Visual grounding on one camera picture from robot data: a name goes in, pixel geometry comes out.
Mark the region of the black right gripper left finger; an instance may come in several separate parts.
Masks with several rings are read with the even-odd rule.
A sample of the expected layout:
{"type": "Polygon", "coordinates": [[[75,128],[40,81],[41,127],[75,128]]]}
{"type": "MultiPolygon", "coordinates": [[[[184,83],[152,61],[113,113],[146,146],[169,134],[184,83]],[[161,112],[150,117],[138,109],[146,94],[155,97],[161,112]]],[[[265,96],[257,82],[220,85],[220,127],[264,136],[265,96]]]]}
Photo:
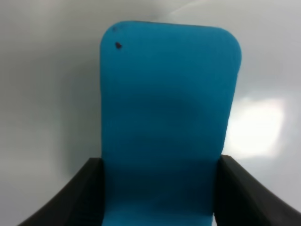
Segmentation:
{"type": "Polygon", "coordinates": [[[104,170],[90,158],[68,184],[22,226],[100,226],[104,216],[104,170]]]}

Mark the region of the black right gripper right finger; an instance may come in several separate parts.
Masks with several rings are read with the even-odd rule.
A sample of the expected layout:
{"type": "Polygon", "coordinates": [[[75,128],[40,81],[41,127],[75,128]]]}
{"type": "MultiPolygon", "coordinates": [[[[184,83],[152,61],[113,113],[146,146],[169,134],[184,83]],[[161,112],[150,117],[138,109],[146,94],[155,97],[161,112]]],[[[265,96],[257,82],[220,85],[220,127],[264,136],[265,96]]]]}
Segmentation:
{"type": "Polygon", "coordinates": [[[232,157],[218,161],[214,217],[219,226],[299,226],[301,214],[274,195],[232,157]]]}

